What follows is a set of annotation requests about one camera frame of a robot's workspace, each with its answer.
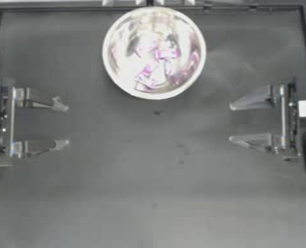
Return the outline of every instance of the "metal clamp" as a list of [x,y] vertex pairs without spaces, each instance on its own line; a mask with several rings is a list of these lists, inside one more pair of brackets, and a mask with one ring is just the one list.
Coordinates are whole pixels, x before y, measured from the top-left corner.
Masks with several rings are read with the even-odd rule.
[[297,103],[295,84],[268,85],[249,93],[233,103],[231,110],[271,109],[281,106],[281,133],[231,136],[229,141],[244,148],[267,154],[283,154],[284,161],[299,158],[297,153]]
[[67,111],[60,97],[52,97],[31,88],[16,88],[15,81],[3,78],[0,86],[0,167],[12,165],[13,158],[27,158],[44,152],[61,150],[68,140],[15,140],[15,109],[49,109]]

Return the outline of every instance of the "metal bracket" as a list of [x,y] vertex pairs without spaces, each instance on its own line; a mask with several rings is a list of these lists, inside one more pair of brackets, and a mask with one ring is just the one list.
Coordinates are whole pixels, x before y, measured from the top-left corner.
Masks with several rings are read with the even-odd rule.
[[15,81],[3,78],[0,85],[0,167],[11,166],[13,158],[27,158],[44,152],[61,150],[68,140],[21,140],[15,141],[15,109],[51,109],[67,111],[60,97],[52,97],[31,88],[16,88]]
[[101,0],[103,7],[144,7],[145,0]]
[[231,103],[231,110],[271,109],[281,106],[281,134],[231,136],[229,141],[267,154],[283,154],[284,160],[296,160],[297,105],[295,84],[268,85]]
[[204,0],[153,0],[155,6],[203,6]]

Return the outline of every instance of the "gray surface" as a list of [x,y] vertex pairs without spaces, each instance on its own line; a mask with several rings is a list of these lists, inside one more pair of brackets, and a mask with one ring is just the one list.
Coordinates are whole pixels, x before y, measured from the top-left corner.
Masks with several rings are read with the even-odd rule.
[[306,98],[297,14],[189,14],[205,68],[163,102],[131,98],[104,73],[116,17],[3,16],[3,75],[69,104],[68,114],[20,111],[19,138],[69,138],[71,149],[0,172],[0,248],[306,247],[301,166],[227,142],[280,128],[277,111],[228,111],[251,89],[297,77]]

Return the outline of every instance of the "reflective bowl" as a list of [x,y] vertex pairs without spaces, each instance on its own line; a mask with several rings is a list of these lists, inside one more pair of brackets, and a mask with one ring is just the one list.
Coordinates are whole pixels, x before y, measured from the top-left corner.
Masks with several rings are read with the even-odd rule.
[[111,26],[103,60],[115,84],[132,96],[160,100],[193,84],[205,60],[205,43],[191,19],[177,11],[145,7]]

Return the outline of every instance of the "stain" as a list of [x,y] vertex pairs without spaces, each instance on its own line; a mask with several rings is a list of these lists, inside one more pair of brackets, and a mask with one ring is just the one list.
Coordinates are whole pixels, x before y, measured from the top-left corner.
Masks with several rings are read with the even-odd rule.
[[187,147],[187,145],[184,145],[183,143],[177,143],[176,147],[183,149],[183,154],[185,156],[189,155],[189,148]]
[[155,111],[153,111],[153,114],[155,114],[155,115],[161,115],[161,114],[163,114],[163,109],[161,109],[161,110],[155,110]]
[[152,209],[157,209],[157,203],[152,202]]

